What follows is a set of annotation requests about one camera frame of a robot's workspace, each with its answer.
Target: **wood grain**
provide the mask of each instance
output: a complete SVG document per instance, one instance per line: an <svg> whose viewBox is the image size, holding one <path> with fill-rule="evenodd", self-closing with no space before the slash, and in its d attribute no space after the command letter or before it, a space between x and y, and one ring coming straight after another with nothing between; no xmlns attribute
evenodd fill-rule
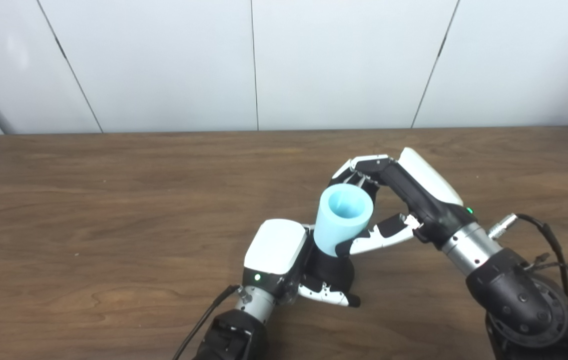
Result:
<svg viewBox="0 0 568 360"><path fill-rule="evenodd" d="M568 127L0 136L0 359L169 359L240 280L261 222L312 223L346 159L405 146L485 227L531 214L568 259ZM402 210L382 191L373 220ZM523 223L502 243L549 251ZM354 262L362 307L276 309L270 359L492 358L482 310L432 246Z"/></svg>

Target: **robotic finger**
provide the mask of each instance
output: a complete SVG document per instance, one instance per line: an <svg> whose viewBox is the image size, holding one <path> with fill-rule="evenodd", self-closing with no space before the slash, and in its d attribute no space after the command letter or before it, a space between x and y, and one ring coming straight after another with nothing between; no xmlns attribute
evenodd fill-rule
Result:
<svg viewBox="0 0 568 360"><path fill-rule="evenodd" d="M373 226L373 230L365 229L357 237L337 244L335 253L349 256L405 242L414 237L413 228L419 226L416 221L412 215L396 214Z"/></svg>
<svg viewBox="0 0 568 360"><path fill-rule="evenodd" d="M332 305L358 308L361 304L359 296L340 290L338 287L329 285L325 281L311 275L303 276L299 284L298 294L307 299Z"/></svg>

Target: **robotic hand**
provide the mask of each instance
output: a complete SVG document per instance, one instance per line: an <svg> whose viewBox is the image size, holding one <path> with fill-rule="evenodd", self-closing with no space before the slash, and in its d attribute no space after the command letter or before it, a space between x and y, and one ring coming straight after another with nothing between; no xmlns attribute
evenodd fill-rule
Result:
<svg viewBox="0 0 568 360"><path fill-rule="evenodd" d="M446 180L411 148L405 148L397 161L387 155L348 160L330 183L360 186L373 200L378 187L388 186L408 205L408 214L396 214L338 244L337 255L384 248L413 236L431 243L466 276L469 292L486 310L497 360L568 360L568 264L546 224L511 214L487 234ZM564 292L495 241L517 219L534 223L551 244Z"/></svg>
<svg viewBox="0 0 568 360"><path fill-rule="evenodd" d="M310 225L269 219L259 228L244 259L242 285L230 286L214 302L174 355L181 355L192 335L212 310L237 291L233 310L216 316L197 350L195 360L258 360L265 358L266 322L277 305L293 303L297 295L341 306L359 306L359 298L318 277L313 266L321 251Z"/></svg>

